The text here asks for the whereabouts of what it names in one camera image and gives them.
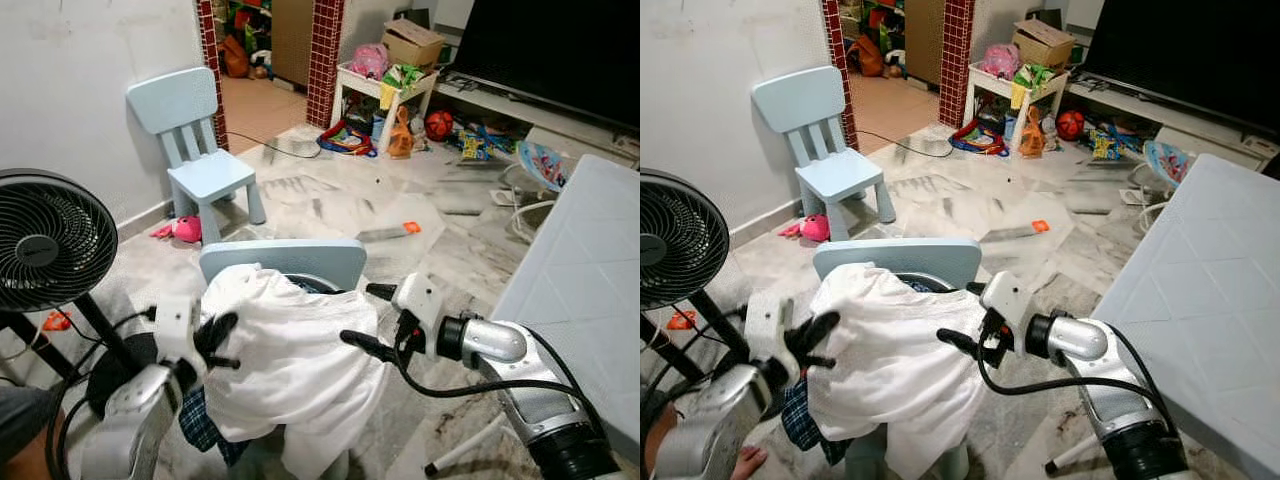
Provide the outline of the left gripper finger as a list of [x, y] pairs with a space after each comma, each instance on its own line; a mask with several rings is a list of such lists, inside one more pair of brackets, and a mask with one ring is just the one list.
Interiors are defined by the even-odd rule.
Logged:
[[794, 328], [794, 353], [810, 353], [840, 324], [838, 311], [815, 315]]
[[220, 348], [239, 321], [236, 312], [223, 314], [198, 329], [198, 351], [216, 351]]

